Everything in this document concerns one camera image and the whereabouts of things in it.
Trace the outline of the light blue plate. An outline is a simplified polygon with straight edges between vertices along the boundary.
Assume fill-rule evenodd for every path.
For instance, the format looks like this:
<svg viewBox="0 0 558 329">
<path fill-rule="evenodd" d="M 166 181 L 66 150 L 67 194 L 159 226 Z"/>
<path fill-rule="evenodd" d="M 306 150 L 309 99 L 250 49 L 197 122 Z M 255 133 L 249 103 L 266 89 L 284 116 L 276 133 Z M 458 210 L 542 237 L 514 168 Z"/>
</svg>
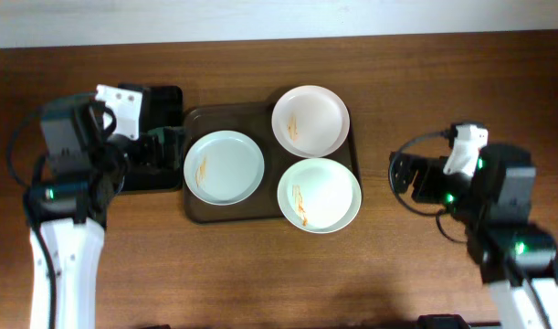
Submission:
<svg viewBox="0 0 558 329">
<path fill-rule="evenodd" d="M 251 196 L 260 185 L 265 160 L 259 146 L 247 135 L 217 131 L 198 139 L 184 160 L 189 191 L 213 206 L 230 206 Z"/>
</svg>

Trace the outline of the light green plate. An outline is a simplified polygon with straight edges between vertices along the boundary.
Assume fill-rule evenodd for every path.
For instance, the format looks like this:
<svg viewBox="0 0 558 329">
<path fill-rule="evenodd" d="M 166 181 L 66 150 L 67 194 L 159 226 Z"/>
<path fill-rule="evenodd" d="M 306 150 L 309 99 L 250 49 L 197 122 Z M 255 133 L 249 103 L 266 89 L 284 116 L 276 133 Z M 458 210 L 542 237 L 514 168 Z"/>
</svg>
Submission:
<svg viewBox="0 0 558 329">
<path fill-rule="evenodd" d="M 301 230 L 328 234 L 348 226 L 362 205 L 358 178 L 326 158 L 293 164 L 279 180 L 277 200 L 285 219 Z"/>
</svg>

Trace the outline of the pink white plate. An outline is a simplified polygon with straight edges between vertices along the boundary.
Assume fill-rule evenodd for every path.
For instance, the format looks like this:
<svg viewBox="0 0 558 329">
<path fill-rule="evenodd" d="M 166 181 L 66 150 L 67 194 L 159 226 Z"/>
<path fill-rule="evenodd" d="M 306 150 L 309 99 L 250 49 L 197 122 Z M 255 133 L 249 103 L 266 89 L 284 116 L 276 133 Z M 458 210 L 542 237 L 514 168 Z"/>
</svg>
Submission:
<svg viewBox="0 0 558 329">
<path fill-rule="evenodd" d="M 318 158 L 334 153 L 351 130 L 349 111 L 333 91 L 304 85 L 284 93 L 276 102 L 271 127 L 289 153 Z"/>
</svg>

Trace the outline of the yellow green sponge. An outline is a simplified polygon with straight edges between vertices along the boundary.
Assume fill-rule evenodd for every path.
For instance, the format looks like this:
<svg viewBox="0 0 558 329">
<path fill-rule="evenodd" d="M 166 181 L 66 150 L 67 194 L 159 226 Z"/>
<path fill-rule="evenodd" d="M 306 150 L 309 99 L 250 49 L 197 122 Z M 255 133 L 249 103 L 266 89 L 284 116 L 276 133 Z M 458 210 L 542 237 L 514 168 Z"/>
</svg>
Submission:
<svg viewBox="0 0 558 329">
<path fill-rule="evenodd" d="M 176 127 L 170 127 L 170 126 L 159 127 L 159 128 L 151 129 L 149 131 L 149 134 L 152 136 L 156 136 L 161 143 L 164 143 L 165 141 L 168 140 L 175 139 L 178 133 L 179 130 Z"/>
</svg>

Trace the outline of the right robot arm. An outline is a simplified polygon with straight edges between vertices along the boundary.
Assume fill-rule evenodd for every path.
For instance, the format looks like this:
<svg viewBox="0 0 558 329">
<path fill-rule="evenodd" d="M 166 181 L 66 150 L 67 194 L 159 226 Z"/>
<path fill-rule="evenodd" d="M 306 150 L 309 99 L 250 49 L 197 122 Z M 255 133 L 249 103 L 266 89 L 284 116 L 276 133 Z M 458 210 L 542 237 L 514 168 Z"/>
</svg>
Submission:
<svg viewBox="0 0 558 329">
<path fill-rule="evenodd" d="M 391 153 L 391 189 L 413 187 L 417 203 L 440 205 L 434 217 L 465 226 L 469 256 L 499 313 L 503 328 L 558 328 L 558 245 L 530 220 L 536 168 L 514 145 L 483 147 L 472 177 L 445 175 L 446 158 Z"/>
</svg>

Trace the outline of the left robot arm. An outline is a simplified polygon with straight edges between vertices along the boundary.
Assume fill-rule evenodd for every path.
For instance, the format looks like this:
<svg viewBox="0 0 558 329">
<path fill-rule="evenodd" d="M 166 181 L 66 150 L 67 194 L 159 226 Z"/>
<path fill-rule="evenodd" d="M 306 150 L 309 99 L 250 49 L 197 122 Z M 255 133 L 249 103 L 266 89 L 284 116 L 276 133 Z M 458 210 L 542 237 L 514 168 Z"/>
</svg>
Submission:
<svg viewBox="0 0 558 329">
<path fill-rule="evenodd" d="M 34 262 L 32 328 L 92 328 L 108 208 L 122 191 L 180 177 L 180 127 L 148 129 L 147 90 L 100 85 L 41 109 L 47 150 L 23 196 Z"/>
</svg>

